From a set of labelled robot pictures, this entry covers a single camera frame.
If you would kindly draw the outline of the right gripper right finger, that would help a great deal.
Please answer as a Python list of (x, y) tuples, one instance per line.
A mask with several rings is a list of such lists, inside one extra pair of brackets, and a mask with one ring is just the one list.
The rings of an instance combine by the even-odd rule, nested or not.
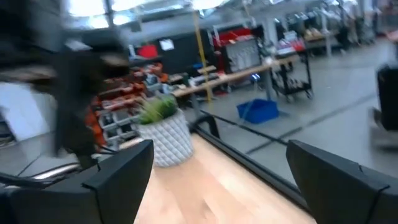
[(286, 158), (317, 223), (397, 223), (397, 179), (307, 143)]

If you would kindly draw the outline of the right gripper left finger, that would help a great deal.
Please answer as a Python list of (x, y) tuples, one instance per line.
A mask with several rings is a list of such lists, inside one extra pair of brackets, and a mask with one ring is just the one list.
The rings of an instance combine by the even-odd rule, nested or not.
[(9, 189), (9, 223), (130, 224), (149, 182), (154, 143), (143, 140), (43, 189)]

